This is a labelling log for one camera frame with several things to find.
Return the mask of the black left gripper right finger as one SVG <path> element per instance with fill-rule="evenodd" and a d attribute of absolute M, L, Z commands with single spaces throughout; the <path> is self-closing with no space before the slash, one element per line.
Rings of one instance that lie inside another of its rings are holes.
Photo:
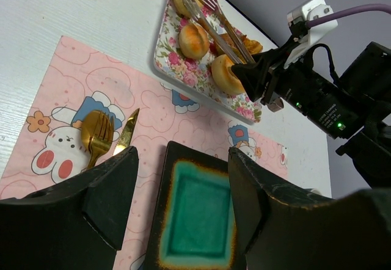
<path fill-rule="evenodd" d="M 389 269 L 390 190 L 330 199 L 232 147 L 228 175 L 238 244 L 249 269 Z"/>

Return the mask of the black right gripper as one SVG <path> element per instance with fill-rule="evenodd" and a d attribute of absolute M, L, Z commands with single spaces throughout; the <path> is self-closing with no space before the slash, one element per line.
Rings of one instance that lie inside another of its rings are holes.
<path fill-rule="evenodd" d="M 332 82 L 313 70 L 318 48 L 326 50 Z M 234 64 L 232 72 L 251 101 L 273 101 L 266 106 L 278 112 L 284 108 L 283 98 L 334 139 L 349 139 L 364 126 L 367 109 L 343 89 L 330 47 L 317 44 L 284 69 L 288 56 L 287 51 L 272 49 L 255 54 L 254 64 Z"/>

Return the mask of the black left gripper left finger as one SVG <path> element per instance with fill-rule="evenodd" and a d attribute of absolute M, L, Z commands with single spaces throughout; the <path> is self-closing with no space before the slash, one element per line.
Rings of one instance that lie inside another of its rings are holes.
<path fill-rule="evenodd" d="M 122 248 L 139 156 L 105 162 L 22 199 L 1 201 L 2 269 L 112 269 Z"/>

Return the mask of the metal serving tongs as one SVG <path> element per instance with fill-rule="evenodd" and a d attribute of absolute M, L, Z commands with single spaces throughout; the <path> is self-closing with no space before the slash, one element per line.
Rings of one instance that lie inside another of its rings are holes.
<path fill-rule="evenodd" d="M 245 48 L 243 42 L 238 38 L 233 26 L 229 23 L 217 0 L 182 0 L 191 18 L 200 24 L 207 31 L 234 64 L 254 64 L 252 55 Z M 231 47 L 220 37 L 217 32 L 217 22 L 224 28 L 225 32 L 233 40 L 239 49 L 241 56 L 234 53 Z"/>

